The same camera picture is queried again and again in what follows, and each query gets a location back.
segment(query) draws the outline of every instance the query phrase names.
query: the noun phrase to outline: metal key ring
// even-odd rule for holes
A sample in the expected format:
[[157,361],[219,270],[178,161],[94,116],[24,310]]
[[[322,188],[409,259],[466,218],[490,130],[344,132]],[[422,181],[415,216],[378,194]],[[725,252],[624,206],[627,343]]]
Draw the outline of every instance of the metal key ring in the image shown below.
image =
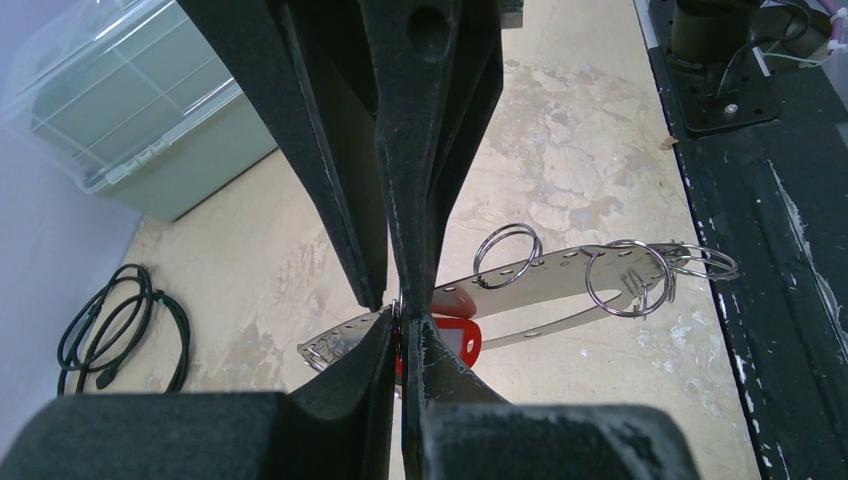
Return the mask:
[[[511,228],[517,228],[519,230],[501,233],[504,230],[509,230]],[[483,280],[483,276],[480,275],[480,265],[483,263],[483,258],[486,256],[489,250],[492,249],[492,247],[497,245],[498,242],[513,235],[527,235],[528,237],[533,238],[533,249],[530,251],[530,256],[527,258],[527,261],[524,262],[524,265],[521,267],[521,269],[519,269],[518,272],[515,273],[515,275],[513,275],[503,283],[499,283],[497,285],[490,285],[488,282]],[[524,272],[526,272],[527,269],[530,268],[530,265],[533,263],[533,260],[540,257],[542,254],[542,240],[539,238],[538,235],[536,235],[536,231],[533,230],[533,227],[524,223],[510,223],[509,225],[505,225],[495,230],[494,232],[492,232],[491,235],[486,237],[486,239],[483,240],[483,243],[481,243],[480,247],[477,249],[477,253],[474,254],[473,272],[474,275],[477,275],[476,283],[477,285],[480,285],[481,287],[487,290],[497,290],[498,288],[503,288],[511,284],[512,282],[518,280],[522,275],[524,275]]]
[[[733,280],[739,277],[739,264],[736,263],[736,260],[734,260],[733,257],[727,255],[726,253],[719,252],[718,250],[714,250],[712,248],[701,247],[699,245],[679,244],[678,246],[686,248],[687,250],[696,250],[699,252],[704,252],[709,256],[703,257],[695,255],[669,255],[668,257],[666,257],[666,260],[668,261],[669,269],[672,272],[713,281]],[[716,267],[723,271],[719,271],[716,273],[698,272],[695,270],[690,270],[688,268],[678,267],[677,261],[679,260],[699,262],[705,265],[709,265],[711,267]]]
[[589,262],[586,264],[586,274],[584,276],[584,280],[586,282],[586,291],[589,293],[589,297],[592,298],[592,301],[595,302],[595,305],[601,307],[607,313],[610,313],[610,314],[615,315],[617,317],[625,317],[625,318],[644,317],[645,315],[653,313],[658,308],[660,308],[660,306],[662,306],[662,304],[665,303],[665,301],[668,299],[668,296],[671,294],[671,289],[672,289],[672,286],[673,286],[673,283],[672,283],[672,280],[671,280],[671,278],[672,278],[671,269],[669,268],[668,263],[665,260],[665,257],[663,257],[663,255],[660,252],[656,251],[650,245],[648,245],[647,243],[642,242],[640,240],[617,240],[615,242],[610,242],[610,243],[608,243],[604,246],[610,247],[610,248],[623,248],[623,247],[631,247],[631,246],[644,248],[657,261],[657,264],[658,264],[657,266],[660,268],[660,271],[662,272],[662,276],[665,279],[665,283],[663,285],[662,295],[660,295],[660,298],[658,298],[657,301],[654,302],[653,305],[646,306],[642,310],[636,310],[636,311],[630,311],[630,312],[625,311],[625,310],[617,310],[615,308],[612,308],[609,305],[607,305],[606,303],[604,303],[604,301],[601,300],[600,297],[598,297],[597,292],[595,292],[595,288],[592,286],[592,265],[595,263],[595,260],[598,257],[601,256],[599,253],[595,253],[595,254],[592,255],[591,258],[589,258]]

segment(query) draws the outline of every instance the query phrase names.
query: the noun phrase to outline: coiled black cable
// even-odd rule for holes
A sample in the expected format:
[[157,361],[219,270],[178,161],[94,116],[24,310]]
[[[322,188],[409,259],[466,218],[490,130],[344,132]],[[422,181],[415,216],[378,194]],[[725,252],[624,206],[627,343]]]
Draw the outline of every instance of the coiled black cable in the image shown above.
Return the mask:
[[[135,275],[122,276],[125,271],[133,269],[135,270]],[[106,298],[117,285],[123,282],[134,282],[138,284],[138,293],[118,304],[118,306],[109,313],[109,316],[106,317],[99,329],[94,333],[94,337],[92,337],[85,355],[80,358],[80,347],[82,346],[87,333],[94,326],[98,316],[100,316],[100,313],[103,310],[103,304],[106,302]],[[150,279],[150,272],[148,272],[143,265],[126,264],[119,268],[112,275],[112,278],[109,279],[109,283],[100,289],[100,291],[85,304],[77,316],[74,317],[71,324],[68,325],[65,333],[62,334],[62,338],[59,340],[59,349],[56,352],[57,359],[59,360],[59,366],[62,368],[62,371],[59,373],[59,383],[56,386],[57,395],[61,396],[65,394],[69,372],[79,372],[77,376],[76,393],[82,393],[84,391],[86,379],[88,378],[88,375],[92,373],[102,372],[97,376],[95,382],[98,390],[102,390],[112,383],[112,380],[115,379],[115,375],[118,373],[121,363],[127,359],[130,353],[138,346],[144,337],[144,333],[150,325],[150,320],[153,317],[154,302],[158,302],[168,309],[174,319],[174,322],[177,324],[177,329],[180,333],[180,344],[182,348],[180,358],[177,362],[177,368],[174,370],[174,375],[171,377],[171,381],[165,389],[166,393],[179,392],[186,381],[190,364],[189,355],[191,329],[189,327],[188,315],[179,302],[166,295],[165,292],[161,290],[153,290],[153,282]],[[132,306],[133,309],[124,321],[124,324],[118,329],[115,335],[107,340],[101,347],[100,342],[103,340],[109,326],[115,321],[121,312],[129,306]],[[130,326],[132,326],[136,320],[138,320],[138,326],[135,328],[135,331],[133,332],[129,342],[127,342],[126,347],[111,360],[95,365],[94,363],[103,357],[106,351],[109,350],[109,348],[130,329]],[[76,333],[68,347],[68,340],[74,332]]]

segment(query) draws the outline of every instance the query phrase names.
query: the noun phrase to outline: black cable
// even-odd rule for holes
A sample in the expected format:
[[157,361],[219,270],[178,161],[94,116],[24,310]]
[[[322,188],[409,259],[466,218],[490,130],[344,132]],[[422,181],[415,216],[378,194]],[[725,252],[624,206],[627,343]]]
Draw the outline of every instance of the black cable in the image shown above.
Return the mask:
[[[121,276],[122,273],[131,269],[135,269],[135,275]],[[138,284],[138,293],[118,304],[118,306],[109,313],[109,316],[106,317],[100,325],[100,328],[94,333],[94,337],[92,337],[91,343],[89,344],[85,355],[80,358],[80,346],[85,340],[89,330],[91,330],[94,326],[97,317],[100,316],[100,312],[103,310],[103,304],[106,302],[106,298],[109,296],[109,293],[111,293],[112,290],[122,282],[134,282]],[[186,381],[190,363],[189,347],[191,343],[191,329],[189,327],[188,315],[179,302],[166,295],[165,292],[161,290],[153,290],[153,282],[150,279],[150,273],[146,268],[144,268],[144,266],[126,264],[112,275],[112,278],[109,279],[106,286],[91,297],[91,300],[82,307],[82,310],[80,310],[77,316],[74,317],[71,324],[68,325],[65,333],[62,334],[62,338],[59,340],[59,348],[56,352],[56,357],[59,360],[59,366],[62,368],[62,371],[59,373],[59,383],[56,386],[56,393],[60,396],[64,395],[69,372],[79,372],[77,377],[76,393],[83,392],[85,389],[86,379],[88,378],[88,375],[92,373],[102,372],[97,376],[95,382],[98,390],[102,390],[112,383],[112,380],[115,379],[115,375],[118,373],[121,363],[127,359],[130,353],[138,346],[139,342],[141,342],[141,339],[144,337],[144,333],[150,325],[150,320],[153,317],[154,302],[158,302],[168,309],[174,319],[174,322],[177,324],[177,329],[180,332],[180,344],[182,348],[180,352],[180,359],[177,362],[177,368],[174,370],[174,375],[171,377],[171,381],[165,389],[165,392],[179,392]],[[118,329],[112,338],[100,347],[100,342],[103,340],[106,330],[109,329],[109,326],[115,321],[118,315],[131,305],[133,306],[132,312],[126,318],[124,324]],[[109,348],[129,330],[130,326],[136,321],[136,319],[138,320],[138,326],[136,327],[135,332],[133,332],[129,342],[127,342],[126,347],[111,360],[104,361],[99,365],[94,365],[94,362],[103,357],[106,351],[109,350]],[[70,347],[67,347],[68,340],[71,338],[74,331],[76,331],[76,334],[73,337]]]
[[[742,62],[745,59],[745,55],[747,55],[748,50],[751,50],[755,47],[759,47],[760,45],[762,45],[764,43],[793,42],[795,40],[798,40],[802,36],[804,36],[804,34],[807,33],[807,30],[810,28],[810,25],[812,25],[813,19],[810,16],[810,10],[805,5],[801,5],[799,3],[796,3],[793,0],[772,0],[772,1],[774,3],[779,3],[779,4],[785,5],[787,7],[797,8],[798,10],[803,12],[804,17],[805,17],[804,26],[792,35],[787,34],[787,35],[784,35],[783,37],[774,37],[774,36],[771,36],[771,35],[765,35],[765,36],[762,36],[762,37],[754,38],[754,39],[748,41],[745,45],[742,45],[741,47],[739,47],[739,49],[736,50],[736,52],[733,54],[733,56],[730,57],[730,61],[727,62],[727,66],[724,68],[724,73],[721,76],[721,81],[718,84],[718,88],[716,89],[716,93],[713,95],[714,98],[724,97],[724,94],[725,94],[724,90],[730,85],[730,78],[732,76],[733,69],[736,66],[736,63]],[[792,21],[792,19],[790,18],[790,24],[787,27],[787,30],[792,25],[791,21]]]

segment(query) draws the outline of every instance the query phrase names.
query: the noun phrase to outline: plastic storage container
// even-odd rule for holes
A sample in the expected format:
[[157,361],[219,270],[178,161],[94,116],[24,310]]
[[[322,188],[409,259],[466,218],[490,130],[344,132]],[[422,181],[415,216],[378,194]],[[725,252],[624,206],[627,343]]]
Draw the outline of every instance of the plastic storage container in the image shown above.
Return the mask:
[[88,193],[174,220],[276,144],[175,1],[84,0],[16,53],[0,122]]

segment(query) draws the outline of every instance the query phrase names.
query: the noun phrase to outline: white cable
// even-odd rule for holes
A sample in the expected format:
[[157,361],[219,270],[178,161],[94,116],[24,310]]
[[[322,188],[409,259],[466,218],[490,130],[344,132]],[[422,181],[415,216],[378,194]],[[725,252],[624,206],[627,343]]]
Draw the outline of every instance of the white cable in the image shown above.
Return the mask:
[[830,23],[833,23],[833,22],[839,20],[840,18],[845,18],[845,17],[848,17],[848,7],[842,7],[839,10],[837,10],[836,13],[833,14],[832,17],[830,17]]
[[799,62],[799,63],[805,63],[810,67],[818,67],[819,65],[824,63],[828,58],[830,58],[830,57],[826,57],[823,60],[810,60],[809,58],[793,57],[792,55],[784,55],[782,53],[769,53],[769,52],[764,52],[763,56],[764,57],[785,58],[786,60],[795,60],[796,62]]

